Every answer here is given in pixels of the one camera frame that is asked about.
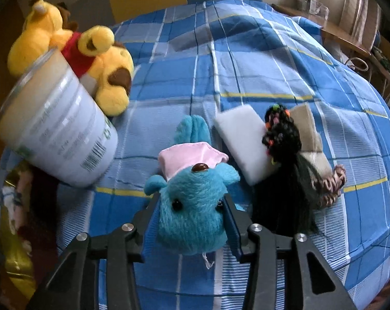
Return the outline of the beige window curtain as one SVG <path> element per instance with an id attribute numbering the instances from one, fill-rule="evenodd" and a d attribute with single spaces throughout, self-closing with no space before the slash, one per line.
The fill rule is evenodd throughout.
<path id="1" fill-rule="evenodd" d="M 374 46 L 381 23 L 381 8 L 376 0 L 344 0 L 339 26 L 368 51 Z"/>

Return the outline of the pink satin scrunchie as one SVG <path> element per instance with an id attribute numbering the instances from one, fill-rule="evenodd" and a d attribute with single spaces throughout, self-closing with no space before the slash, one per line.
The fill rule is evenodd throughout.
<path id="1" fill-rule="evenodd" d="M 346 184 L 346 169 L 344 165 L 336 165 L 331 175 L 313 179 L 312 186 L 317 192 L 320 200 L 318 208 L 329 208 L 335 204 L 341 195 L 341 189 Z"/>

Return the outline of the beige mesh cloth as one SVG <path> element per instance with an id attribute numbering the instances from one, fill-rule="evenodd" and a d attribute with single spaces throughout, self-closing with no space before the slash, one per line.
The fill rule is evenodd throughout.
<path id="1" fill-rule="evenodd" d="M 301 154 L 311 163 L 321 177 L 332 173 L 332 167 L 323 153 L 323 142 L 317 132 L 315 119 L 307 103 L 289 110 L 294 124 L 298 128 L 301 139 Z"/>

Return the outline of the blue plaid bed quilt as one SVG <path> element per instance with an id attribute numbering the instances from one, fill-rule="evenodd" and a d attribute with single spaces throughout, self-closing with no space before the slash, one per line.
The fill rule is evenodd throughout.
<path id="1" fill-rule="evenodd" d="M 307 103 L 325 155 L 348 174 L 338 204 L 318 215 L 315 239 L 362 309 L 390 278 L 390 111 L 361 76 L 315 40 L 316 26 L 259 2 L 222 0 L 179 6 L 113 29 L 137 67 L 130 104 L 114 119 L 118 149 L 95 189 L 63 188 L 58 243 L 77 230 L 102 234 L 145 203 L 155 171 L 186 114 L 250 105 L 258 115 L 275 102 Z"/>

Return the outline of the gold cardboard box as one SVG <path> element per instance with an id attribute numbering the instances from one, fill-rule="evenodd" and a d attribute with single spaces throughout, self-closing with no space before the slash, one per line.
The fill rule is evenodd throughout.
<path id="1" fill-rule="evenodd" d="M 29 212 L 27 214 L 27 224 L 21 227 L 17 234 L 11 233 L 9 228 L 8 211 L 4 206 L 2 197 L 3 181 L 0 185 L 0 238 L 5 255 L 6 273 L 14 286 L 27 299 L 29 299 L 32 297 L 37 287 L 34 255 L 40 249 L 41 233 L 38 231 L 38 223 L 39 218 L 45 211 L 45 208 L 41 207 L 41 204 L 43 203 L 41 191 L 39 187 L 34 184 L 35 180 L 40 179 L 40 173 L 38 173 L 35 168 L 32 165 L 29 165 L 26 161 L 20 162 L 17 166 L 19 165 L 27 165 L 33 174 L 29 194 L 30 201 Z"/>

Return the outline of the white metal formula can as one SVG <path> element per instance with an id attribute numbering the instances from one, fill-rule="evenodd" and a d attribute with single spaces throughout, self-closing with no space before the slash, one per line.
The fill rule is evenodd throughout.
<path id="1" fill-rule="evenodd" d="M 38 58 L 0 108 L 0 138 L 30 164 L 84 188 L 108 170 L 118 134 L 62 53 Z"/>

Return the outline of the clear containers on desk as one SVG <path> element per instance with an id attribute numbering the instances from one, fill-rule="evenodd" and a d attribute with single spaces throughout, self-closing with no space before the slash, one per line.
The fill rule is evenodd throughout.
<path id="1" fill-rule="evenodd" d="M 296 0 L 296 7 L 305 13 L 328 20 L 330 9 L 318 0 Z"/>

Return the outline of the blue plush toy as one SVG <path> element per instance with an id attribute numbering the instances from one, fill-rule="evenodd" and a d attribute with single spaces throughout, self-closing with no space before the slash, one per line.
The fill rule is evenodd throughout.
<path id="1" fill-rule="evenodd" d="M 223 198 L 240 175 L 228 164 L 228 155 L 212 146 L 205 119 L 184 116 L 172 146 L 158 154 L 158 163 L 160 173 L 144 185 L 146 195 L 160 195 L 158 241 L 181 255 L 223 247 Z"/>

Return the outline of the yellow giraffe plush toy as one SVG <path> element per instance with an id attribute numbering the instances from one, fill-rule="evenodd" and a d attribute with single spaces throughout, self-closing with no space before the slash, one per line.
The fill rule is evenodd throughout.
<path id="1" fill-rule="evenodd" d="M 29 6 L 22 33 L 9 51 L 10 74 L 21 77 L 36 59 L 57 47 L 104 114 L 122 114 L 129 104 L 134 63 L 113 31 L 97 25 L 79 32 L 63 3 L 31 0 Z"/>

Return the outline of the wooden desk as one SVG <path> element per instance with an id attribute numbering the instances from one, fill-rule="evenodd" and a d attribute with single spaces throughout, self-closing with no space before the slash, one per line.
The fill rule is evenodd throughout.
<path id="1" fill-rule="evenodd" d="M 286 14 L 290 17 L 301 16 L 311 20 L 312 22 L 320 25 L 322 27 L 322 38 L 329 38 L 340 45 L 343 45 L 349 50 L 355 51 L 360 54 L 362 57 L 370 59 L 370 61 L 379 69 L 379 71 L 385 76 L 386 80 L 390 83 L 390 72 L 386 71 L 384 66 L 374 57 L 369 50 L 362 45 L 362 42 L 356 40 L 355 37 L 347 34 L 339 26 L 335 25 L 332 22 L 329 22 L 319 16 L 304 13 L 303 11 L 298 11 L 287 6 L 282 6 L 278 4 L 271 4 L 272 8 L 279 13 Z"/>

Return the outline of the white foam sponge block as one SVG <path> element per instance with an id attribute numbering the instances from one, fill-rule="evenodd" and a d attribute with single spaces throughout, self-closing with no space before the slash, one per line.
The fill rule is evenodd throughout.
<path id="1" fill-rule="evenodd" d="M 256 185 L 274 172 L 276 166 L 262 143 L 265 123 L 250 105 L 216 114 L 214 125 L 248 185 Z"/>

